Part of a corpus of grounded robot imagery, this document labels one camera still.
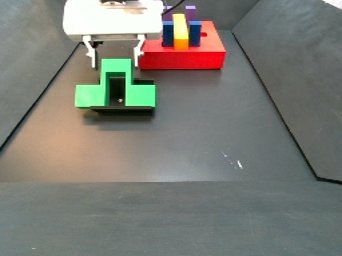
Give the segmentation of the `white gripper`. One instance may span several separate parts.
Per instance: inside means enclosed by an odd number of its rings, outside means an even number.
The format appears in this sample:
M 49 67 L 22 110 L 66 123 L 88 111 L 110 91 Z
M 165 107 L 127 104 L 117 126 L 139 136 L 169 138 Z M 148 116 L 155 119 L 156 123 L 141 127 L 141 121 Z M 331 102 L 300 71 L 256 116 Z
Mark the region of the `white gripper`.
M 133 65 L 139 68 L 139 57 L 145 37 L 157 39 L 161 35 L 163 23 L 161 0 L 66 0 L 62 14 L 62 29 L 72 41 L 86 47 L 86 56 L 90 58 L 90 67 L 97 69 L 94 40 L 102 37 L 137 35 L 137 44 L 133 48 Z

